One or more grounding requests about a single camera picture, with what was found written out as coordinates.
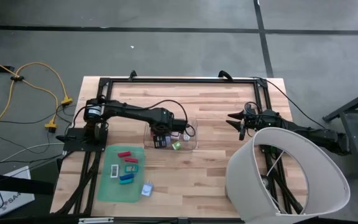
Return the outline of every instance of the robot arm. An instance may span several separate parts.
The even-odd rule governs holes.
[[[347,138],[344,133],[337,133],[330,129],[313,129],[311,127],[302,127],[294,122],[283,119],[279,113],[273,110],[265,110],[259,114],[255,109],[251,108],[250,104],[240,113],[228,115],[231,118],[240,121],[226,120],[231,126],[240,132],[239,140],[244,140],[247,129],[254,129],[256,131],[267,127],[278,127],[293,131],[297,134],[314,142],[317,146],[324,147],[328,151],[345,156],[351,152],[347,146]]]

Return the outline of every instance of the black floor stripe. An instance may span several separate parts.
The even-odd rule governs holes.
[[[358,30],[289,30],[289,29],[265,29],[266,34],[291,34],[291,35],[358,35]]]
[[[274,77],[273,68],[272,68],[272,63],[270,61],[269,48],[267,47],[266,34],[264,32],[265,26],[264,26],[264,21],[262,19],[262,13],[260,11],[258,0],[254,0],[254,7],[255,7],[256,20],[260,31],[259,33],[260,45],[262,46],[262,55],[264,57],[266,75],[267,78],[273,78]]]
[[[0,30],[23,31],[67,31],[67,32],[186,32],[186,33],[225,33],[258,34],[258,29],[230,28],[153,28],[153,27],[70,27],[70,26],[12,26],[0,25]]]

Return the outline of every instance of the red block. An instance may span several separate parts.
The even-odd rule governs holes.
[[[125,158],[124,161],[137,163],[137,159],[135,159],[135,158]]]
[[[130,155],[131,155],[130,151],[117,153],[118,157],[126,157],[126,156],[130,156]]]

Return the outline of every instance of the yellow extension cord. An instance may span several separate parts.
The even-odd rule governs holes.
[[[11,73],[12,75],[14,75],[15,77],[18,78],[18,77],[20,77],[20,76],[19,76],[19,72],[20,72],[23,68],[26,68],[26,67],[28,67],[28,66],[30,66],[30,65],[42,65],[42,66],[44,66],[44,67],[49,68],[54,74],[56,74],[56,76],[57,76],[57,77],[59,78],[59,80],[60,80],[60,83],[62,84],[63,92],[64,92],[64,95],[65,95],[65,98],[64,98],[64,100],[62,101],[62,104],[63,104],[63,105],[69,105],[70,103],[73,102],[73,99],[70,98],[70,97],[67,95],[66,88],[65,88],[65,86],[64,86],[64,84],[63,84],[62,79],[60,78],[60,75],[59,75],[51,66],[49,66],[49,65],[47,65],[47,64],[44,64],[44,63],[41,63],[41,62],[28,63],[28,64],[25,64],[25,65],[21,66],[21,67],[17,70],[16,73],[14,73],[14,72],[10,71],[9,69],[3,67],[1,64],[0,64],[0,67],[3,68],[3,69],[5,69],[7,72]],[[50,90],[47,90],[47,89],[45,89],[45,88],[41,88],[41,87],[39,87],[39,86],[35,86],[35,85],[29,83],[29,82],[26,81],[26,80],[23,80],[23,82],[26,83],[27,85],[31,86],[32,88],[35,88],[35,89],[37,89],[37,90],[42,90],[42,91],[45,91],[45,92],[51,94],[51,95],[55,98],[56,110],[57,110],[57,108],[58,108],[58,99],[57,99],[57,96],[56,96],[54,93],[52,93]],[[2,111],[2,113],[0,114],[0,119],[1,119],[2,116],[5,114],[7,108],[9,107],[9,104],[11,103],[11,99],[12,99],[12,95],[13,95],[14,83],[15,83],[15,81],[12,81],[12,82],[11,82],[11,87],[10,87],[10,89],[9,89],[9,98],[8,98],[7,103],[6,103],[5,109],[4,109],[4,110]],[[56,128],[55,119],[56,119],[56,114],[54,114],[53,118],[49,121],[48,124],[45,125],[45,127],[46,127],[46,128]]]

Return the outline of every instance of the green cutting mat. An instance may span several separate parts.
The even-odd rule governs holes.
[[[111,165],[118,164],[119,176],[126,175],[124,167],[127,164],[134,164],[125,162],[124,157],[120,158],[117,153],[130,151],[130,158],[138,160],[137,165],[139,170],[135,175],[134,181],[131,184],[119,184],[118,178],[110,178]],[[144,185],[144,149],[135,146],[108,146],[104,152],[104,165],[101,174],[100,186],[98,191],[98,200],[104,202],[137,202],[140,199],[140,193]]]

